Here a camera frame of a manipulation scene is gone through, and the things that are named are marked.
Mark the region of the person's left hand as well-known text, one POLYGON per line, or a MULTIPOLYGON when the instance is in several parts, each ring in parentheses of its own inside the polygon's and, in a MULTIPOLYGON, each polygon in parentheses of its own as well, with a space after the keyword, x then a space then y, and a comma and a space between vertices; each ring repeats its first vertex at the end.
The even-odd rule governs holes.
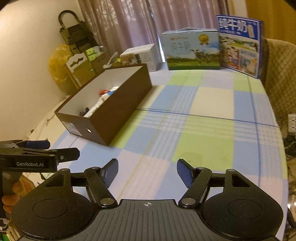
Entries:
POLYGON ((32 191, 33 182, 24 175, 21 176, 20 180, 12 185, 12 194, 4 195, 1 200, 3 202, 3 209, 5 212, 11 214, 15 204, 30 191, 32 191))

